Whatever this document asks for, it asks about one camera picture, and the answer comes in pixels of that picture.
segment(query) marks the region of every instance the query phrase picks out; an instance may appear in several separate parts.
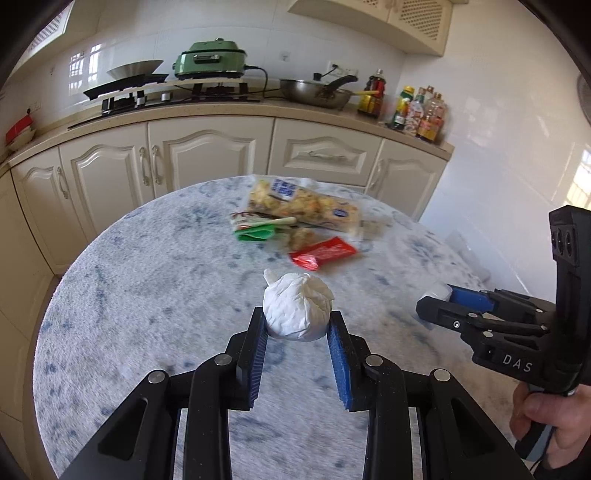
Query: green electric grill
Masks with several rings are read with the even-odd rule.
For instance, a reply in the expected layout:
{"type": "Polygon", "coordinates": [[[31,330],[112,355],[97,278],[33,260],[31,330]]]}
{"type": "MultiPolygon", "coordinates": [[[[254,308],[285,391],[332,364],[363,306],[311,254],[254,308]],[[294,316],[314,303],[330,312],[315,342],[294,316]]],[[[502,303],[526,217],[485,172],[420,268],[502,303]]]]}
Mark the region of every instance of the green electric grill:
{"type": "Polygon", "coordinates": [[[182,52],[173,64],[174,74],[180,80],[208,77],[240,78],[244,74],[246,52],[233,41],[216,38],[200,41],[182,52]]]}

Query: marble table top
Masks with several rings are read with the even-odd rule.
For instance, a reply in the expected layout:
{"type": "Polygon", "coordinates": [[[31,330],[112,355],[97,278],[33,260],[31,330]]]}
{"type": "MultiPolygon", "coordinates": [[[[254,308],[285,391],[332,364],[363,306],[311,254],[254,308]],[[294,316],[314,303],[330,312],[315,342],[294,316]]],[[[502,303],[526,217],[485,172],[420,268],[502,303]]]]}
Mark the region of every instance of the marble table top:
{"type": "MultiPolygon", "coordinates": [[[[38,425],[58,476],[148,372],[193,370],[248,327],[265,268],[298,271],[271,244],[234,239],[229,215],[253,183],[209,181],[150,202],[104,231],[64,275],[34,361],[38,425]]],[[[356,243],[358,256],[317,272],[350,333],[403,369],[448,369],[509,437],[513,380],[474,365],[459,335],[414,312],[437,280],[480,288],[469,267],[395,209],[344,187],[316,187],[357,201],[374,226],[356,243]]],[[[361,478],[367,413],[343,409],[325,339],[269,338],[259,398],[229,421],[235,479],[361,478]]]]}

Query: white tile wall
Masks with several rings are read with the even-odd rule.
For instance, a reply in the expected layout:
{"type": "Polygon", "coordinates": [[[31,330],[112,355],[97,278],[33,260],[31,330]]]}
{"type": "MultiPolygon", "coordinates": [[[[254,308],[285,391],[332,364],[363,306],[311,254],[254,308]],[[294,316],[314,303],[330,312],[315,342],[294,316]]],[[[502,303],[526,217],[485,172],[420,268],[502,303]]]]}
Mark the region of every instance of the white tile wall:
{"type": "Polygon", "coordinates": [[[470,0],[454,8],[445,56],[407,56],[398,85],[435,85],[453,109],[456,151],[421,223],[459,231],[495,286],[552,301],[548,212],[591,150],[578,74],[517,0],[470,0]]]}
{"type": "MultiPolygon", "coordinates": [[[[271,78],[310,79],[325,72],[329,61],[359,69],[363,89],[367,78],[382,68],[394,89],[405,54],[378,40],[335,24],[291,14],[291,0],[106,0],[98,33],[68,49],[33,76],[10,82],[0,100],[0,134],[34,103],[37,125],[47,125],[88,106],[82,92],[111,81],[116,66],[139,60],[162,59],[159,73],[173,73],[177,56],[194,42],[222,37],[248,53],[247,63],[266,68],[271,78]],[[89,83],[91,48],[100,45],[96,79],[89,83]],[[70,59],[84,52],[80,77],[70,77],[70,59]],[[289,61],[281,53],[289,52],[289,61]],[[79,88],[69,89],[74,80],[79,88]]],[[[261,72],[249,72],[261,77],[261,72]]]]}

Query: wok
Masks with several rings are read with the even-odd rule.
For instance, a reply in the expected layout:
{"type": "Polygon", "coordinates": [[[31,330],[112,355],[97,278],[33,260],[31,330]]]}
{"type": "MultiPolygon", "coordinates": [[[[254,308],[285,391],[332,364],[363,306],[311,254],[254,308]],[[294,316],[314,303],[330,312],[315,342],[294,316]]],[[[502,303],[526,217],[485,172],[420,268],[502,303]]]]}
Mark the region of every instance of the wok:
{"type": "Polygon", "coordinates": [[[285,98],[292,102],[342,109],[348,103],[353,92],[340,87],[347,83],[357,82],[357,80],[356,76],[347,75],[325,85],[306,80],[283,79],[280,81],[280,87],[285,98]]]}

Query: red packet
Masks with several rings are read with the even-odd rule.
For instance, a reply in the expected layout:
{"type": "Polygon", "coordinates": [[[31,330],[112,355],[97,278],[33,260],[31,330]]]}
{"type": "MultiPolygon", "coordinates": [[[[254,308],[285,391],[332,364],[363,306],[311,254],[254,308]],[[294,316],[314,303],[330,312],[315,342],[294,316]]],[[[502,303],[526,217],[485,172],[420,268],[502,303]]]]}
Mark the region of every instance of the red packet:
{"type": "Polygon", "coordinates": [[[331,238],[326,242],[311,245],[299,252],[290,254],[291,261],[306,270],[318,270],[320,266],[332,260],[349,257],[357,253],[357,250],[339,237],[331,238]]]}

